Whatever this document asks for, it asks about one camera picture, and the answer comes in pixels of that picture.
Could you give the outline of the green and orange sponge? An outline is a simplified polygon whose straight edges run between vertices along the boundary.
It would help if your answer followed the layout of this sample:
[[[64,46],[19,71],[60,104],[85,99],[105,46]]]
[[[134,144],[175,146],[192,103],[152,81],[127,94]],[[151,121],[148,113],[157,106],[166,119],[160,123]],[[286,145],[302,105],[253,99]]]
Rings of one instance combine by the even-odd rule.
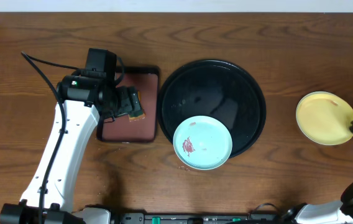
[[[132,112],[129,113],[130,122],[145,118],[145,112],[144,112],[144,109],[142,108],[140,100],[141,100],[140,91],[137,91],[136,93],[133,93],[131,95]]]

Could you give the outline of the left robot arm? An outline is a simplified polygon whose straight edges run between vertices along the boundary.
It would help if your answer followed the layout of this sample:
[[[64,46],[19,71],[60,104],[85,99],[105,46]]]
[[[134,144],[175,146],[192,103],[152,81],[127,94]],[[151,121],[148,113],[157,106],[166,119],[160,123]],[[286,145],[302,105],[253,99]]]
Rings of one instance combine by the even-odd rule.
[[[6,203],[0,223],[110,223],[111,212],[73,211],[77,174],[88,140],[104,119],[138,114],[140,93],[120,78],[68,75],[57,85],[55,118],[34,178],[20,202]]]

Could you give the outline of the yellow plate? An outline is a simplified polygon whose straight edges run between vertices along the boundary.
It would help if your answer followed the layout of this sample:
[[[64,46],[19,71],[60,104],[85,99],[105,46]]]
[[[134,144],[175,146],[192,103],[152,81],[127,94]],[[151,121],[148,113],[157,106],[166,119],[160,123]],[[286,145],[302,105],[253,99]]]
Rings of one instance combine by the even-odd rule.
[[[326,91],[308,93],[296,107],[296,122],[311,141],[325,146],[344,144],[350,131],[353,108],[342,98]]]

